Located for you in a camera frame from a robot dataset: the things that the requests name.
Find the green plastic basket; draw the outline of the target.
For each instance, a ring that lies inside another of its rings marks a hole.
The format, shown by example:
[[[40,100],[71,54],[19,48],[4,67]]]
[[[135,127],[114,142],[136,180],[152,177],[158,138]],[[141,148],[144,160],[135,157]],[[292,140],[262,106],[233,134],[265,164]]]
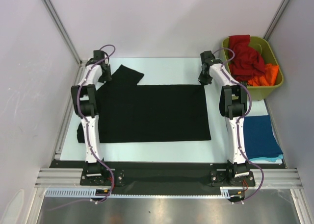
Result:
[[[269,43],[258,36],[233,35],[222,41],[220,52],[231,76],[247,85],[252,100],[263,100],[284,78]]]

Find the aluminium frame post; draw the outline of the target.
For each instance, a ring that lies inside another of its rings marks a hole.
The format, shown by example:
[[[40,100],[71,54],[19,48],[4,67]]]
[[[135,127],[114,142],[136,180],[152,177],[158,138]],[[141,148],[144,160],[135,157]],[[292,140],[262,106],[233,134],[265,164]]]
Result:
[[[280,19],[282,18],[285,10],[287,9],[287,7],[289,6],[290,2],[292,0],[282,0],[277,11],[275,12],[274,17],[272,18],[264,36],[263,39],[265,39],[266,41],[269,42],[271,35],[273,34],[276,26],[278,25]]]
[[[52,0],[41,0],[44,7],[46,8],[48,14],[50,15],[52,22],[56,26],[60,36],[62,37],[66,47],[70,51],[72,57],[74,58],[75,62],[80,66],[82,64],[82,60],[52,2]]]

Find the folded dark blue t shirt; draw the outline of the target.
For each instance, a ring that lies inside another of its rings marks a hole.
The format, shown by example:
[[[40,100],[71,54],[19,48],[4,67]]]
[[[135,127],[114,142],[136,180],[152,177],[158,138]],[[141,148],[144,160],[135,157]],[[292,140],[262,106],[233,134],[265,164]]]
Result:
[[[269,115],[245,117],[243,132],[248,159],[283,155],[274,137]]]

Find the aluminium frame post left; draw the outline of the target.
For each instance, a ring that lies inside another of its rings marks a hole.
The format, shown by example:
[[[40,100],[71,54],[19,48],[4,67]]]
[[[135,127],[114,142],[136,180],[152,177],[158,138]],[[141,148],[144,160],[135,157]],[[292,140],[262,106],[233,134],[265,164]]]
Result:
[[[48,14],[50,15],[52,22],[56,26],[60,36],[62,37],[66,47],[70,51],[72,57],[74,58],[75,62],[80,66],[82,64],[82,60],[52,2],[52,0],[41,0],[44,7],[46,8]]]

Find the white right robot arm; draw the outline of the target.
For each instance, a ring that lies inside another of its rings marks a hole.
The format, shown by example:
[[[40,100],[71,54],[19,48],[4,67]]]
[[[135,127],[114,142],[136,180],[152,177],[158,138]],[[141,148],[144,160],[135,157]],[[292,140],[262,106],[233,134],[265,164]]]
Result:
[[[225,69],[220,60],[202,61],[201,73],[198,77],[202,85],[211,84],[214,80],[221,89],[219,112],[225,119],[231,164],[246,163],[244,146],[244,117],[250,111],[247,88],[236,81]]]

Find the red t shirt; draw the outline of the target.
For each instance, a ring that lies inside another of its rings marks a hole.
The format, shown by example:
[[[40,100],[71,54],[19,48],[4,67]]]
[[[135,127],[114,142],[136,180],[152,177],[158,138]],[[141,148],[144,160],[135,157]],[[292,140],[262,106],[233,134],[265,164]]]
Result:
[[[235,56],[229,69],[237,81],[249,81],[265,73],[265,63],[261,54],[250,47],[250,35],[234,35],[229,37],[229,46]]]

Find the aluminium frame post right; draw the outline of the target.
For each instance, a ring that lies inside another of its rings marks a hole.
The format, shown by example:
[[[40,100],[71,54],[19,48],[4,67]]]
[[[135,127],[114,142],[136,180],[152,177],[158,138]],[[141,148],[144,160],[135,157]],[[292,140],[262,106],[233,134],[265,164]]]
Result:
[[[266,41],[269,42],[271,35],[273,34],[276,26],[278,25],[280,19],[282,18],[285,10],[287,9],[287,7],[289,6],[290,2],[292,0],[282,0],[277,11],[275,12],[274,17],[272,18],[264,36],[263,39],[265,39]]]

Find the orange t shirt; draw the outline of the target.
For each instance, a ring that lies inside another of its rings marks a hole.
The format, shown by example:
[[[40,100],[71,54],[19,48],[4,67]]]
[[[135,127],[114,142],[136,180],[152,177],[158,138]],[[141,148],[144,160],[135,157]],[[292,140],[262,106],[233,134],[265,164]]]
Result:
[[[278,65],[266,64],[265,73],[261,76],[255,76],[248,81],[249,86],[274,86],[279,72]]]

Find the folded light blue t shirt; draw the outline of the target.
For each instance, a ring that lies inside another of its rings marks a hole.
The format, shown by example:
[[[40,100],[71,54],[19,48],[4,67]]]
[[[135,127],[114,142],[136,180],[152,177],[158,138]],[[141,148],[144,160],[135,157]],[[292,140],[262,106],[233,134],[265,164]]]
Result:
[[[277,157],[258,157],[250,158],[249,160],[255,164],[282,164],[283,155],[278,155]]]

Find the black t shirt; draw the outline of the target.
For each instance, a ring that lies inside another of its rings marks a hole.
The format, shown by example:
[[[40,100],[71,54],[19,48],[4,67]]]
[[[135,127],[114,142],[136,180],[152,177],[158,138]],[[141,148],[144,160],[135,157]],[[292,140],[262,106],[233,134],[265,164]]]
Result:
[[[208,141],[201,85],[139,85],[144,74],[121,65],[96,97],[101,143]]]

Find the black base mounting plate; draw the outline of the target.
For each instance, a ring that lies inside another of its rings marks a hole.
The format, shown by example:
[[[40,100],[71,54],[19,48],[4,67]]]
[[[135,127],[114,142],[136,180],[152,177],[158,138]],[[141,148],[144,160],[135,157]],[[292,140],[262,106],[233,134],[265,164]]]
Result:
[[[82,169],[80,185],[110,186],[115,195],[209,196],[221,187],[253,188],[255,178],[248,163],[108,162],[110,171],[97,163],[54,160],[51,168]]]

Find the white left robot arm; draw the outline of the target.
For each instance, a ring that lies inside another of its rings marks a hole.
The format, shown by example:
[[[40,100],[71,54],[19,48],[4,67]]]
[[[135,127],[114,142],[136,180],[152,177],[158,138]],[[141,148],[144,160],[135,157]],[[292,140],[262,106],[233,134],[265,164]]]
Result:
[[[106,75],[111,74],[110,65],[105,63],[88,64],[78,84],[71,87],[71,97],[75,114],[80,118],[86,147],[85,162],[104,163],[100,150],[99,114],[100,103],[97,100],[96,85],[99,80],[107,82]]]

